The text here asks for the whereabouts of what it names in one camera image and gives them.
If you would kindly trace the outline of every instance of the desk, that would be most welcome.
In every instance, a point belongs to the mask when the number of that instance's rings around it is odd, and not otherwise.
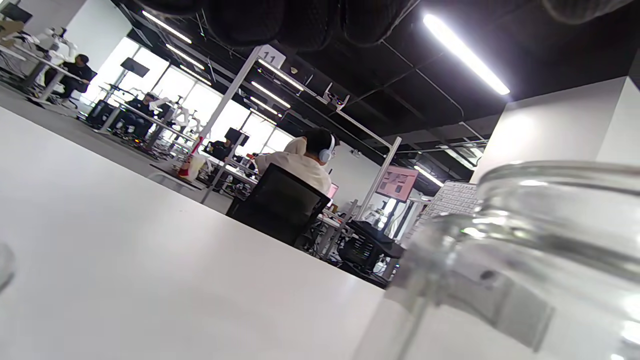
[[[9,49],[7,47],[4,47],[2,45],[0,45],[0,52],[2,52],[4,54],[11,55],[14,58],[17,58],[18,60],[22,60],[22,61],[26,61],[27,60],[24,56],[16,53],[15,51],[13,51],[13,50],[11,50],[11,49]]]
[[[107,119],[107,121],[104,122],[104,125],[102,125],[102,127],[99,130],[95,130],[95,132],[100,133],[100,134],[105,134],[105,135],[109,134],[109,131],[107,131],[107,128],[109,126],[111,126],[111,124],[117,119],[121,108],[124,108],[127,111],[130,111],[130,112],[136,114],[137,116],[139,116],[139,117],[141,117],[141,118],[143,118],[145,120],[148,120],[148,121],[152,122],[153,124],[158,125],[159,127],[163,128],[165,130],[169,130],[169,131],[171,131],[172,133],[174,133],[174,134],[176,134],[178,136],[181,136],[181,137],[183,137],[183,138],[185,138],[185,139],[187,139],[189,141],[192,141],[194,143],[194,146],[198,142],[194,138],[192,138],[190,136],[187,136],[185,134],[182,134],[180,131],[177,131],[176,129],[174,129],[174,128],[170,127],[170,126],[167,126],[167,125],[163,124],[160,120],[154,119],[152,117],[149,117],[149,116],[141,113],[140,111],[132,108],[131,106],[125,104],[124,102],[121,102],[120,106],[117,106],[116,108],[113,109],[113,111],[111,112],[111,115],[109,115],[109,118]]]
[[[47,99],[49,98],[49,96],[51,95],[51,93],[53,92],[53,88],[56,87],[56,85],[58,84],[58,82],[60,82],[60,79],[62,79],[62,77],[64,76],[68,76],[70,78],[76,79],[78,81],[82,81],[81,78],[71,74],[70,72],[66,71],[65,69],[57,66],[56,64],[52,63],[49,60],[46,60],[40,56],[38,56],[35,53],[32,53],[31,51],[23,48],[23,47],[19,47],[19,46],[15,46],[16,49],[22,51],[23,53],[27,54],[30,58],[33,58],[35,60],[38,60],[40,63],[44,64],[45,67],[42,71],[46,71],[47,67],[53,68],[56,71],[56,75],[53,77],[53,80],[47,85],[47,87],[44,88],[44,90],[42,90],[42,93],[40,93],[40,95],[38,97],[33,97],[30,96],[28,97],[29,100],[37,103],[37,104],[50,104],[50,102],[47,101]]]
[[[208,162],[208,163],[210,163],[210,164],[212,164],[212,165],[213,165],[213,167],[216,167],[218,170],[220,170],[220,169],[222,168],[222,166],[225,164],[224,162],[222,162],[222,161],[220,161],[220,160],[218,160],[218,159],[216,159],[216,158],[212,158],[212,157],[210,157],[210,156],[207,156],[207,162]],[[224,170],[223,170],[223,171],[224,171],[224,173],[229,174],[229,175],[233,176],[234,178],[236,178],[236,179],[238,179],[238,180],[242,181],[243,183],[245,183],[245,184],[249,185],[251,188],[253,188],[255,185],[257,185],[257,184],[258,184],[258,180],[256,180],[256,179],[252,179],[252,178],[250,178],[250,177],[247,177],[247,176],[244,174],[244,172],[243,172],[243,171],[238,170],[238,169],[236,169],[236,168],[234,168],[234,167],[231,167],[230,165],[227,165],[227,166],[224,168]],[[204,196],[202,197],[202,200],[200,201],[200,203],[201,203],[201,204],[204,204],[204,203],[205,203],[205,201],[206,201],[206,200],[207,200],[207,198],[209,197],[209,192],[210,192],[210,190],[208,190],[208,189],[207,189],[207,191],[205,192]]]
[[[0,359],[352,358],[381,289],[0,117]]]

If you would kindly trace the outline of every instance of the headphones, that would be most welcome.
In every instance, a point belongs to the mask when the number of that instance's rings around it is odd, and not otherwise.
[[[329,160],[331,160],[331,158],[333,157],[334,148],[335,148],[335,138],[333,137],[333,134],[331,134],[331,146],[329,147],[329,149],[320,151],[320,155],[318,156],[318,159],[320,159],[320,161],[322,161],[323,163],[328,163]]]

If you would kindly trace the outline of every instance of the person in black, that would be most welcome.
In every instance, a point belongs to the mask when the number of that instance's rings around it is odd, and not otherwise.
[[[231,140],[225,139],[224,142],[218,140],[207,144],[207,153],[214,158],[225,161],[225,159],[231,154],[231,148],[233,144]]]
[[[79,92],[86,92],[89,82],[93,79],[93,70],[87,65],[89,57],[87,55],[80,54],[76,56],[76,62],[68,63],[64,62],[60,64],[60,67],[66,69],[70,74],[73,74],[81,79],[78,81],[70,76],[64,76],[60,79],[60,84],[65,87],[63,92],[54,92],[54,95],[60,96],[61,99],[67,100],[71,97],[71,93],[74,90]],[[56,69],[49,69],[44,73],[44,83],[49,85],[53,78],[56,76]]]
[[[126,104],[130,107],[140,111],[148,117],[154,116],[154,111],[151,109],[150,103],[155,101],[156,97],[149,93],[146,94],[144,99],[140,100],[135,98],[131,101],[127,101]],[[129,126],[134,126],[135,129],[133,131],[133,135],[137,138],[144,139],[149,132],[149,129],[153,126],[153,123],[147,119],[142,118],[138,114],[135,114],[133,111],[127,111],[122,115],[120,121],[114,121],[111,125],[111,130],[116,128],[118,122],[122,122],[122,127],[124,131],[127,131]]]

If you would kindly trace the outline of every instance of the computer monitor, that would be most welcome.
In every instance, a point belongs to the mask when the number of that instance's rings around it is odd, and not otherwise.
[[[132,73],[138,75],[141,78],[144,78],[145,75],[149,72],[149,68],[142,65],[141,63],[133,60],[132,58],[126,58],[122,64],[120,64],[125,70],[131,71]]]
[[[329,204],[327,204],[327,205],[326,205],[326,206],[327,206],[327,208],[328,208],[329,206],[333,205],[333,197],[335,196],[335,193],[337,193],[337,192],[338,192],[338,189],[339,189],[339,188],[340,188],[340,187],[339,187],[339,186],[337,186],[336,184],[331,183],[331,188],[329,188],[329,193],[328,193],[328,194],[326,194],[327,196],[329,196],[329,199],[331,199],[331,200],[329,201]]]
[[[25,11],[25,9],[22,9],[16,4],[11,3],[4,5],[2,10],[0,10],[0,14],[7,19],[19,21],[25,24],[32,17],[32,15],[29,12]]]
[[[418,173],[418,170],[414,168],[389,167],[376,193],[399,202],[406,202],[411,195],[411,189],[418,178]]]
[[[238,140],[240,140],[240,136],[243,133],[238,130],[238,129],[234,129],[233,127],[230,127],[229,130],[227,130],[227,133],[225,134],[225,139],[231,141],[231,143],[237,143]],[[248,134],[244,134],[244,140],[240,143],[240,146],[245,146],[246,142],[249,141],[249,135]]]

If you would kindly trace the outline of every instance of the person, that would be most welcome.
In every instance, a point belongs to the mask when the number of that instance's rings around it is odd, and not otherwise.
[[[86,92],[89,82],[94,77],[94,72],[89,65],[87,65],[88,63],[89,57],[87,55],[80,54],[76,56],[76,62],[63,62],[60,64],[61,68],[66,69],[67,72],[79,77],[81,80],[78,81],[70,76],[63,76],[62,79],[60,79],[60,84],[65,87],[65,90],[63,92],[53,92],[53,94],[59,96],[60,99],[63,99],[63,102],[68,102],[69,97],[71,97],[71,93],[74,92],[74,90],[78,90],[82,93]],[[45,85],[48,86],[51,81],[53,81],[53,78],[55,78],[57,73],[56,69],[53,68],[49,68],[45,71]]]
[[[217,140],[207,144],[207,152],[220,161],[226,160],[229,154],[231,154],[232,148],[233,144],[229,139],[225,139],[224,142]]]
[[[313,131],[313,129],[307,130],[304,133],[302,133],[302,136],[291,140],[287,144],[287,146],[285,146],[283,151],[288,152],[289,154],[304,155],[305,152],[307,151],[307,134],[310,131]],[[333,135],[333,137],[336,140],[335,146],[340,146],[340,141],[338,141],[338,138],[336,138],[335,135]]]
[[[338,141],[329,130],[323,128],[316,128],[306,132],[305,138],[304,154],[282,151],[256,157],[255,164],[258,168],[258,173],[260,175],[264,174],[271,164],[275,164],[299,177],[323,194],[329,194],[331,178],[322,167],[333,156],[333,151]]]
[[[150,104],[151,102],[155,101],[155,99],[156,99],[156,96],[154,94],[147,93],[145,94],[145,97],[142,100],[135,98],[131,101],[127,101],[126,104],[138,110],[139,112],[145,114],[148,117],[153,117],[154,111],[151,108]],[[120,118],[120,121],[122,121],[121,128],[124,131],[127,131],[127,128],[129,126],[134,126],[133,135],[140,139],[144,139],[147,136],[149,129],[151,129],[151,127],[153,126],[153,123],[151,121],[144,119],[143,117],[139,116],[133,111],[125,112],[122,115],[122,118]],[[112,131],[116,128],[117,123],[120,121],[113,122],[113,124],[111,125]]]

